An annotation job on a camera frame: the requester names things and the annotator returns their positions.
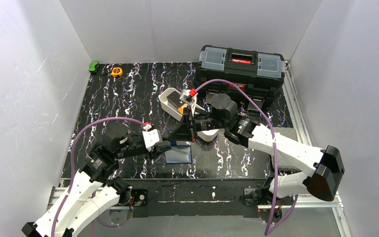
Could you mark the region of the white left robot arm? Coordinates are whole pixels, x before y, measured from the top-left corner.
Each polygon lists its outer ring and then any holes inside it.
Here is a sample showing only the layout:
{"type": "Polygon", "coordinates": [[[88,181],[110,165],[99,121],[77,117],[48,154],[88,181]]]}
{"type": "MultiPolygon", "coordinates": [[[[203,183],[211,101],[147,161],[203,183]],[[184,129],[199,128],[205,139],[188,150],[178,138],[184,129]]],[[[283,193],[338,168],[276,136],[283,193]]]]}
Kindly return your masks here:
{"type": "Polygon", "coordinates": [[[69,187],[51,208],[34,222],[27,222],[27,237],[76,237],[101,213],[132,199],[132,186],[122,178],[109,177],[118,170],[119,160],[143,155],[157,158],[168,149],[167,139],[149,122],[139,133],[130,133],[120,122],[108,122],[97,142],[74,173],[69,187]]]}

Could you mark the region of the white oblong plastic tray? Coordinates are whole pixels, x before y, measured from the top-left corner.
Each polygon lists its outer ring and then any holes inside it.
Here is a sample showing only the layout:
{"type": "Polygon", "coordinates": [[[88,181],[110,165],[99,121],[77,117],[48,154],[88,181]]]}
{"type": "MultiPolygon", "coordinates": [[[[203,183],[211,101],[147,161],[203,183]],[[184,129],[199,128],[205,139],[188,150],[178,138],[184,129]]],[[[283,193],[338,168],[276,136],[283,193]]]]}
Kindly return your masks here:
{"type": "MultiPolygon", "coordinates": [[[[167,88],[159,96],[158,99],[161,108],[175,120],[180,121],[183,116],[183,109],[187,104],[180,100],[180,92],[175,88],[167,88]]],[[[218,129],[199,131],[197,133],[198,139],[205,142],[211,142],[219,134],[218,129]]]]}

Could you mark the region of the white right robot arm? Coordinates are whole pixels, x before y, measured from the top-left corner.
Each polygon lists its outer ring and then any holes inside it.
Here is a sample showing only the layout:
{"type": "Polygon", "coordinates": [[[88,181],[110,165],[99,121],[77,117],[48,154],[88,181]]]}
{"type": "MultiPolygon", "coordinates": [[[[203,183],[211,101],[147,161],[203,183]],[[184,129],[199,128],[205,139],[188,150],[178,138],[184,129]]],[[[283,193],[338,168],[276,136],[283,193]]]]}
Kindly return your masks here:
{"type": "Polygon", "coordinates": [[[277,159],[285,160],[298,173],[271,177],[263,185],[261,197],[270,201],[299,194],[311,194],[323,201],[333,201],[345,173],[338,148],[328,145],[319,148],[300,143],[265,125],[243,116],[237,103],[226,94],[216,94],[211,101],[212,110],[206,112],[191,107],[183,109],[178,126],[168,136],[169,141],[194,142],[201,131],[223,129],[225,137],[236,145],[268,154],[277,152],[277,159]]]}

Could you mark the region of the blue leather card holder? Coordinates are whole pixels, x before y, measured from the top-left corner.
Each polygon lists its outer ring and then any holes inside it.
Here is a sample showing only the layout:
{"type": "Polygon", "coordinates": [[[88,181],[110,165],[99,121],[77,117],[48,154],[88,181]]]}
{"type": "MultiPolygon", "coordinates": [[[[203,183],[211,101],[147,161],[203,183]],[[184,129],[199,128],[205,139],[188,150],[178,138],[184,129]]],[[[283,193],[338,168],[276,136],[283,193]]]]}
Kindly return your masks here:
{"type": "Polygon", "coordinates": [[[164,153],[166,164],[191,164],[192,149],[190,142],[170,142],[165,145],[168,150],[164,153]]]}

